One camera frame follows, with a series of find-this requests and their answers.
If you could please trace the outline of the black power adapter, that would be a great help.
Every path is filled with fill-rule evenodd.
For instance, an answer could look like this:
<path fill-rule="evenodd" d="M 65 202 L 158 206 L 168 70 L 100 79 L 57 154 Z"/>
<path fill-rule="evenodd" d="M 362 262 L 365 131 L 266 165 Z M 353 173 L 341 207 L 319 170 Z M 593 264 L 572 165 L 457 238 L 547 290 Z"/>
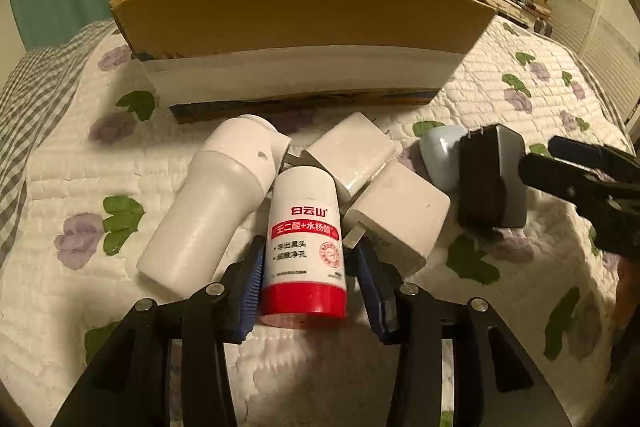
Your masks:
<path fill-rule="evenodd" d="M 526 223 L 526 186 L 518 175 L 525 156 L 522 136 L 490 124 L 460 140 L 458 221 L 477 232 L 521 229 Z"/>

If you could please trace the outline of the white facial cleansing device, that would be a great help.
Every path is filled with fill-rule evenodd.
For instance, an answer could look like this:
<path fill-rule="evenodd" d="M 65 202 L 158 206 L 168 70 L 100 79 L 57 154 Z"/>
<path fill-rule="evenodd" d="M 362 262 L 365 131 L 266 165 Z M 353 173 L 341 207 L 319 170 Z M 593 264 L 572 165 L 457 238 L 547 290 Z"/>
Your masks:
<path fill-rule="evenodd" d="M 207 285 L 236 229 L 262 205 L 290 143 L 256 115 L 223 121 L 193 156 L 138 270 L 181 298 Z"/>

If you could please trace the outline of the white charger plug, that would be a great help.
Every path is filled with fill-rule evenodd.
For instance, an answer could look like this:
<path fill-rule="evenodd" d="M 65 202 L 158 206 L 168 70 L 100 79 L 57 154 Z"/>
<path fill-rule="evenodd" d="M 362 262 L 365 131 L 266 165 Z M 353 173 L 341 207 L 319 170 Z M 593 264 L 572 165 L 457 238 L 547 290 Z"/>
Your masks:
<path fill-rule="evenodd" d="M 408 277 L 426 265 L 450 207 L 450 198 L 393 160 L 346 210 L 343 245 L 370 239 L 381 261 Z"/>
<path fill-rule="evenodd" d="M 307 146 L 299 159 L 332 176 L 341 205 L 351 202 L 395 153 L 394 142 L 363 113 L 352 113 Z"/>

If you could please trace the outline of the white red-capped bottle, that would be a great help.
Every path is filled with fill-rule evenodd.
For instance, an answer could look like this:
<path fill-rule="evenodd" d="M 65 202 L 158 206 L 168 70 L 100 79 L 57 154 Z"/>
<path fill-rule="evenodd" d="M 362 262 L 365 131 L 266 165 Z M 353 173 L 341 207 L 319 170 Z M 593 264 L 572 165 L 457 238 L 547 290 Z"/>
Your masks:
<path fill-rule="evenodd" d="M 333 326 L 346 317 L 336 187 L 319 168 L 292 167 L 274 182 L 259 303 L 262 323 L 282 329 Z"/>

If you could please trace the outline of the white louvered wardrobe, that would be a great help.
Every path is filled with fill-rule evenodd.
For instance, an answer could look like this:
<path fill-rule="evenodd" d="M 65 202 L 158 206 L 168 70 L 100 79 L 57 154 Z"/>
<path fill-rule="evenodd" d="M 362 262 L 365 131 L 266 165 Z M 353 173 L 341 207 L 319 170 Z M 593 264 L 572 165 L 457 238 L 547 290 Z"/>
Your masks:
<path fill-rule="evenodd" d="M 627 128 L 639 107 L 639 22 L 627 0 L 549 0 L 553 38 L 590 68 Z"/>

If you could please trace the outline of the light blue earbuds case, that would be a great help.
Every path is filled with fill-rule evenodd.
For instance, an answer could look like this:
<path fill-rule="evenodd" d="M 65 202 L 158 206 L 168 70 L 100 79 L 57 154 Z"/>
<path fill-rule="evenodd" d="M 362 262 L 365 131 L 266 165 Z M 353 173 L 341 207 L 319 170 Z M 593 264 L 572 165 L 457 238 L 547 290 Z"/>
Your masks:
<path fill-rule="evenodd" d="M 466 130 L 450 124 L 428 130 L 420 139 L 420 152 L 431 182 L 440 191 L 454 191 L 459 183 L 460 140 Z"/>

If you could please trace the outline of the white dressing table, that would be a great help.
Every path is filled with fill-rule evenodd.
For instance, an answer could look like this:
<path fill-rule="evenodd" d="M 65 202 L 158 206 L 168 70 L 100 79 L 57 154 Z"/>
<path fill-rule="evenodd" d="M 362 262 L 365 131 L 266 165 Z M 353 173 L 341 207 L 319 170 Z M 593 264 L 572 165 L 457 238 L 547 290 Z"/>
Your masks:
<path fill-rule="evenodd" d="M 543 34 L 550 28 L 548 16 L 525 3 L 525 0 L 485 0 L 497 13 L 515 25 Z"/>

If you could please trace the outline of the grey checkered bed sheet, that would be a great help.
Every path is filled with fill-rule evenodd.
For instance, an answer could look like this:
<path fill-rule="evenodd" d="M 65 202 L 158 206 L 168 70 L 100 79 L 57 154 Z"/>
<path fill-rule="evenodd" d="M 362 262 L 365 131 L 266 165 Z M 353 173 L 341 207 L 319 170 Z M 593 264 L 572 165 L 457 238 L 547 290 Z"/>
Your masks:
<path fill-rule="evenodd" d="M 26 53 L 1 88 L 2 258 L 15 244 L 26 202 L 28 158 L 65 115 L 89 56 L 114 29 L 112 20 L 100 20 L 62 46 Z"/>

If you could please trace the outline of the open cardboard box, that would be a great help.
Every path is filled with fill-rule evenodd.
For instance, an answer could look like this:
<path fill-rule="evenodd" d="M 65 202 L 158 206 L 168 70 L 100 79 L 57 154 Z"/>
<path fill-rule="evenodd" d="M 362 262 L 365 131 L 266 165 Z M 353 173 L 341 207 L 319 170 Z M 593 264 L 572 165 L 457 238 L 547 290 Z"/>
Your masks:
<path fill-rule="evenodd" d="M 111 0 L 183 124 L 320 105 L 422 105 L 495 17 L 485 0 Z"/>

